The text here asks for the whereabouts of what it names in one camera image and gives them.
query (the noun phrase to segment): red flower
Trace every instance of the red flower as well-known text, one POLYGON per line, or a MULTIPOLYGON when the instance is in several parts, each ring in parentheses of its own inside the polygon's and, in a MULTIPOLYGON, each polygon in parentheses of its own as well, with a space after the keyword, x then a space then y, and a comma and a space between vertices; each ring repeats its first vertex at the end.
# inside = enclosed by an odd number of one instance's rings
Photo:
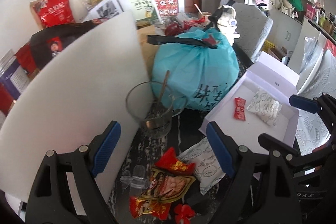
POLYGON ((183 220, 182 224, 190 224, 190 219, 196 215, 195 211, 191 209, 189 205, 179 204, 174 208, 175 222, 176 224, 181 224, 181 220, 183 220))

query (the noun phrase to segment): glass mug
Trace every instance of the glass mug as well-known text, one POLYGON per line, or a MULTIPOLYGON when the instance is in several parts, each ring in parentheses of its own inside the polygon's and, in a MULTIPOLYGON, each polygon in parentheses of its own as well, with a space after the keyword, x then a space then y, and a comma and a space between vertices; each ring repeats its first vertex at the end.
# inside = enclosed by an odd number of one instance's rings
POLYGON ((151 138, 166 136, 171 129, 172 117, 179 115, 188 103, 187 97, 173 92, 168 85, 158 102, 162 85, 155 81, 144 82, 132 88, 126 96, 127 112, 151 138))

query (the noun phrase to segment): white snack packet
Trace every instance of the white snack packet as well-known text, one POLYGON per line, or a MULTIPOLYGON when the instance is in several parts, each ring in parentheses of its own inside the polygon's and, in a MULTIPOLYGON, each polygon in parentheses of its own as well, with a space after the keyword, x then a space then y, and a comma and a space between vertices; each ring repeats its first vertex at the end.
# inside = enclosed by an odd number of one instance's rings
POLYGON ((194 176, 200 182, 199 191, 202 195, 225 176, 207 138, 182 152, 177 158, 188 164, 195 163, 194 176))
POLYGON ((282 104, 274 100, 266 91, 258 89, 247 110, 257 114, 266 124, 275 126, 282 104))

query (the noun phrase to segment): clear plastic piece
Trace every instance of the clear plastic piece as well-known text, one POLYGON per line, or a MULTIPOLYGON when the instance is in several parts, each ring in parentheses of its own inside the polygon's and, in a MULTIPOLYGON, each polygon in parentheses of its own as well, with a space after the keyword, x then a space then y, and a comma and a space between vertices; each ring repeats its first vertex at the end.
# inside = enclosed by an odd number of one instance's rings
POLYGON ((126 170, 120 178, 123 189, 130 186, 130 196, 140 196, 149 187, 149 180, 146 178, 146 169, 143 165, 137 165, 133 169, 133 174, 126 170))

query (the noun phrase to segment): blue tied bag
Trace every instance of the blue tied bag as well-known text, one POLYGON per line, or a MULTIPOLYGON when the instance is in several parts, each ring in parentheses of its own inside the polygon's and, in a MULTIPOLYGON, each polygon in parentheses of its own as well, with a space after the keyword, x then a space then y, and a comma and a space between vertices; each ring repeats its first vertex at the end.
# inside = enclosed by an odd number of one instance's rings
POLYGON ((161 45, 155 56, 152 81, 162 83, 170 70, 168 86, 187 97, 186 108, 210 111, 238 77, 236 54, 226 37, 214 28, 203 31, 192 27, 177 37, 149 35, 147 42, 161 45), (210 35, 217 41, 216 46, 206 41, 210 35))

